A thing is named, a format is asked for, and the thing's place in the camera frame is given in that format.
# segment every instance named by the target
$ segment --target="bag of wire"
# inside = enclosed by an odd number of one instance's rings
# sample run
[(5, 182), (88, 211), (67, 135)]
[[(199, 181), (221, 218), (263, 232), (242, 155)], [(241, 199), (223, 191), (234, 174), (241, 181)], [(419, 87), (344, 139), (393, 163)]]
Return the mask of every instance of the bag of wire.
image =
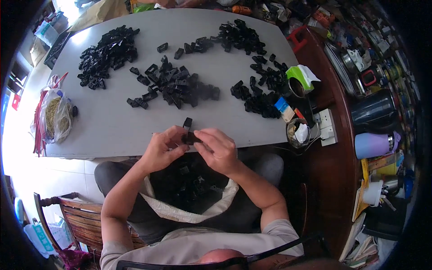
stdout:
[(73, 118), (78, 108), (60, 89), (48, 91), (41, 105), (39, 127), (46, 143), (61, 143), (72, 129)]

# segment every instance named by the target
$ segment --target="wooden table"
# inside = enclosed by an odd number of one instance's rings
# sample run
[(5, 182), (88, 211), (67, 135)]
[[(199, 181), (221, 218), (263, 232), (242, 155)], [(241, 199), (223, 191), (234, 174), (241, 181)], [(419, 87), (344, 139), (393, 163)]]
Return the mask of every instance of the wooden table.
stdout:
[(354, 129), (347, 96), (336, 71), (324, 53), (324, 40), (305, 29), (298, 39), (307, 44), (295, 56), (322, 80), (314, 84), (311, 97), (318, 111), (332, 111), (338, 142), (322, 147), (314, 143), (301, 156), (308, 177), (307, 232), (323, 232), (335, 259), (339, 259), (351, 229), (356, 191), (362, 171), (354, 149)]
[[(216, 44), (204, 54), (184, 54), (174, 60), (174, 53), (184, 43), (211, 35), (216, 36), (221, 23), (242, 19), (247, 26), (257, 31), (260, 40), (266, 43), (266, 58), (271, 53), (279, 63), (288, 67), (298, 64), (289, 44), (278, 27), (250, 17), (202, 9), (153, 10), (112, 19), (90, 27), (74, 35), (61, 52), (51, 75), (69, 74), (61, 83), (61, 89), (79, 109), (79, 116), (64, 142), (47, 146), (47, 155), (56, 157), (110, 157), (142, 155), (150, 141), (152, 132), (160, 132), (172, 125), (182, 125), (186, 117), (193, 121), (192, 129), (217, 127), (232, 137), (238, 147), (286, 142), (285, 122), (282, 119), (264, 119), (258, 114), (245, 112), (241, 100), (231, 96), (230, 88), (239, 80), (249, 85), (250, 76), (260, 76), (250, 67), (251, 56), (233, 48), (226, 53)], [(126, 25), (140, 28), (135, 37), (138, 60), (126, 62), (119, 70), (110, 70), (106, 79), (106, 90), (91, 90), (81, 87), (76, 77), (81, 53), (90, 45), (97, 45), (108, 31)], [(156, 48), (165, 43), (169, 48), (158, 53)], [(185, 65), (191, 73), (198, 73), (199, 80), (221, 89), (219, 101), (200, 101), (192, 108), (185, 104), (181, 110), (168, 106), (162, 97), (149, 102), (149, 108), (132, 108), (127, 98), (136, 98), (147, 93), (147, 87), (136, 80), (129, 69), (137, 67), (142, 73), (151, 65), (160, 66), (166, 54), (174, 67)]]

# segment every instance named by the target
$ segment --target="tile floor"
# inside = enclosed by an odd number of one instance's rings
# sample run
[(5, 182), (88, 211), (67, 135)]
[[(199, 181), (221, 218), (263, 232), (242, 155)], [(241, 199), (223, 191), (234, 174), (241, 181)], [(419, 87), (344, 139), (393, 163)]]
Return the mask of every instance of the tile floor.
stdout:
[[(49, 198), (78, 192), (80, 199), (103, 203), (104, 196), (95, 182), (96, 166), (106, 160), (122, 161), (128, 157), (98, 158), (94, 160), (60, 159), (35, 156), (34, 140), (29, 133), (40, 90), (49, 79), (51, 70), (41, 61), (31, 72), (18, 111), (10, 107), (6, 112), (2, 141), (3, 169), (11, 176), (16, 196), (21, 198), (27, 216), (38, 218), (33, 193)], [(54, 215), (61, 216), (58, 206), (44, 207), (48, 222)]]

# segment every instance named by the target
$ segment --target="gray table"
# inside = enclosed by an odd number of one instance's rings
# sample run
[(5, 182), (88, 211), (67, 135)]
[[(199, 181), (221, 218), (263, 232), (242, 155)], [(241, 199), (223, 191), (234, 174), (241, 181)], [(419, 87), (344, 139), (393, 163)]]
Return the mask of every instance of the gray table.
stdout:
[[(233, 138), (237, 147), (265, 145), (286, 142), (285, 122), (282, 119), (264, 119), (258, 114), (245, 112), (241, 100), (230, 93), (230, 88), (239, 80), (249, 85), (250, 76), (256, 74), (250, 67), (254, 61), (244, 51), (232, 48), (226, 53), (216, 44), (206, 53), (184, 54), (174, 60), (174, 53), (203, 36), (216, 36), (221, 23), (242, 19), (248, 27), (255, 29), (260, 40), (266, 43), (266, 58), (271, 53), (276, 60), (288, 67), (298, 64), (294, 53), (282, 32), (274, 25), (228, 12), (202, 9), (169, 9), (145, 11), (112, 19), (90, 27), (74, 35), (61, 52), (52, 75), (69, 74), (61, 83), (61, 89), (79, 109), (79, 116), (67, 139), (61, 144), (47, 146), (47, 155), (55, 157), (110, 157), (137, 156), (146, 150), (152, 132), (160, 132), (172, 125), (182, 125), (186, 117), (193, 121), (192, 129), (216, 127)], [(79, 56), (90, 45), (97, 45), (101, 36), (108, 31), (126, 25), (140, 28), (135, 37), (138, 60), (119, 70), (109, 71), (106, 90), (91, 90), (81, 87), (76, 77), (80, 71)], [(169, 48), (158, 53), (156, 48), (165, 43)], [(199, 80), (221, 89), (219, 101), (199, 101), (192, 108), (184, 104), (181, 110), (168, 106), (162, 96), (149, 102), (149, 108), (132, 108), (127, 98), (140, 97), (147, 93), (147, 87), (136, 80), (129, 69), (137, 67), (144, 72), (151, 64), (160, 66), (160, 59), (166, 54), (174, 67), (185, 65), (191, 73), (198, 73)]]

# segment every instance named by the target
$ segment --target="purple thermos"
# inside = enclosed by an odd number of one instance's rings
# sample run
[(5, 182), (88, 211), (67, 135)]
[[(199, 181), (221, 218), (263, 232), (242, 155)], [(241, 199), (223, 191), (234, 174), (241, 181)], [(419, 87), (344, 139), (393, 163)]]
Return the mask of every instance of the purple thermos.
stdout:
[(362, 133), (356, 135), (355, 146), (358, 159), (373, 158), (394, 153), (400, 141), (400, 135)]

